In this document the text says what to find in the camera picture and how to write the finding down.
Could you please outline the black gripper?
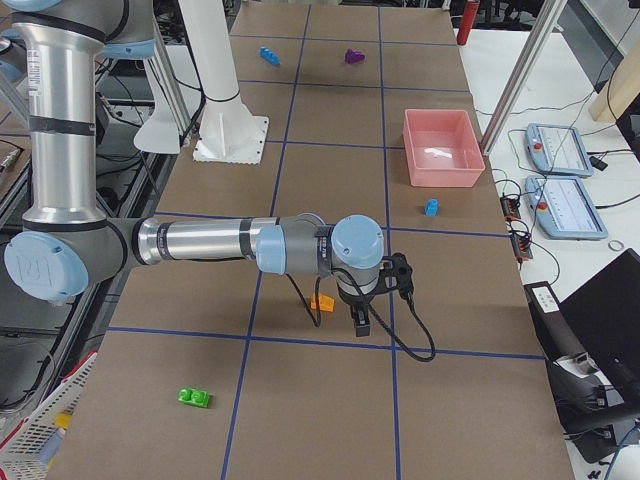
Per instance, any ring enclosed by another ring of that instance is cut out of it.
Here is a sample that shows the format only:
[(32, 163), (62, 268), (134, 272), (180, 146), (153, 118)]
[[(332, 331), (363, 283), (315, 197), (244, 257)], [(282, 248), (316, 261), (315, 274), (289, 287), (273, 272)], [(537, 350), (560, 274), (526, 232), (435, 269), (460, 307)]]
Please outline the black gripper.
[(338, 287), (338, 293), (342, 301), (349, 306), (349, 314), (354, 324), (355, 335), (369, 336), (371, 325), (367, 309), (375, 295), (371, 293), (349, 293), (341, 286)]

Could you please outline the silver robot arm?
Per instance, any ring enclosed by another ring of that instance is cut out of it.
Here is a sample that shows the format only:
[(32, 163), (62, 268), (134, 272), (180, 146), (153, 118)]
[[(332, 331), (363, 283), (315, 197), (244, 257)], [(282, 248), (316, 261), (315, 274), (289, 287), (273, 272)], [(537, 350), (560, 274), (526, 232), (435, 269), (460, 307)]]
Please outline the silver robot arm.
[(334, 277), (358, 336), (386, 292), (380, 226), (364, 215), (335, 225), (295, 217), (161, 222), (109, 219), (96, 203), (94, 63), (98, 56), (148, 59), (155, 51), (149, 1), (14, 1), (26, 44), (33, 202), (4, 252), (27, 294), (63, 301), (90, 285), (161, 261), (247, 259), (262, 272)]

